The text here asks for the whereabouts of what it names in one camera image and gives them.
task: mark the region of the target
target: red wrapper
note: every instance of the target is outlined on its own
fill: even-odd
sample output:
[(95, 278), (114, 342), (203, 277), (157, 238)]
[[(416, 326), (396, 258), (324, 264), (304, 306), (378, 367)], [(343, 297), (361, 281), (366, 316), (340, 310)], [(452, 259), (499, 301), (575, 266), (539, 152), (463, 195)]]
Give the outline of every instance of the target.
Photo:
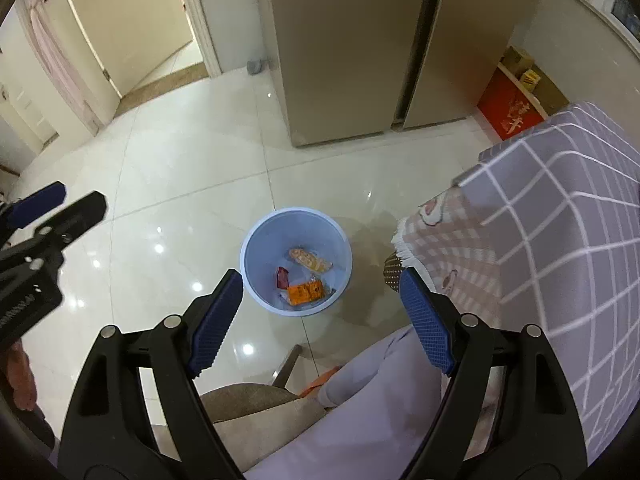
[(283, 290), (287, 290), (289, 288), (289, 271), (284, 267), (278, 267), (276, 286)]

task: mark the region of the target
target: blue gripper pad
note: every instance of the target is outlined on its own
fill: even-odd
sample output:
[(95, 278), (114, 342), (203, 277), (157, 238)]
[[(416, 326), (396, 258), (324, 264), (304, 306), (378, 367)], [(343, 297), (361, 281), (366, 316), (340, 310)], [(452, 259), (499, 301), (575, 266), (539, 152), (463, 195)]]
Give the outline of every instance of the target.
[(34, 220), (58, 207), (65, 201), (66, 189), (61, 182), (54, 182), (12, 205), (7, 225), (12, 229), (24, 229)]
[(414, 269), (400, 275), (400, 299), (432, 365), (449, 375), (456, 364), (451, 354), (451, 336), (430, 299), (422, 290), (424, 282)]
[(212, 294), (196, 298), (185, 312), (191, 337), (186, 371), (192, 379), (213, 364), (241, 301), (242, 276), (229, 269)]

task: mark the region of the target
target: cardboard box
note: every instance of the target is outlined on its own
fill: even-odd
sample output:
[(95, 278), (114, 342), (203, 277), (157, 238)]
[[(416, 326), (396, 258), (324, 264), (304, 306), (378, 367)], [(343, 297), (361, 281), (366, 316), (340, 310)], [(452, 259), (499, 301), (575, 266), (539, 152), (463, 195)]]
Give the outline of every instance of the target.
[(502, 56), (502, 65), (511, 72), (516, 79), (533, 67), (533, 57), (523, 48), (510, 46)]
[(538, 65), (534, 65), (532, 68), (541, 78), (533, 89), (532, 94), (538, 98), (538, 101), (540, 101), (540, 105), (545, 109), (545, 112), (549, 115), (553, 115), (567, 106), (569, 104), (569, 99), (564, 96), (554, 82), (551, 81), (544, 72), (542, 72), (542, 69)]

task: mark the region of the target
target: window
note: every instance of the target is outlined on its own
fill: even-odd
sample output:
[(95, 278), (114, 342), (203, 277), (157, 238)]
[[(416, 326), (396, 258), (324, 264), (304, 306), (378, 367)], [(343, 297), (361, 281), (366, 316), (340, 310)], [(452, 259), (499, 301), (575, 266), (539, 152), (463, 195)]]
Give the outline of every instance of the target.
[(640, 18), (628, 0), (578, 0), (593, 11), (640, 59)]
[(636, 40), (640, 40), (640, 19), (631, 8), (629, 0), (616, 0), (611, 13), (634, 35)]

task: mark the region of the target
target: refrigerator door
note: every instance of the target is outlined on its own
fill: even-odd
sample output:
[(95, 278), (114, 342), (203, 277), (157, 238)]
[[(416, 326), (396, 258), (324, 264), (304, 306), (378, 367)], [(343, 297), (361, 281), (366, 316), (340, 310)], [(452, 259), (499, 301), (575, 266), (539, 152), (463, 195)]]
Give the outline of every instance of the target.
[(293, 145), (391, 126), (421, 4), (271, 0), (284, 94), (278, 97)]
[(404, 127), (473, 113), (533, 0), (440, 0)]

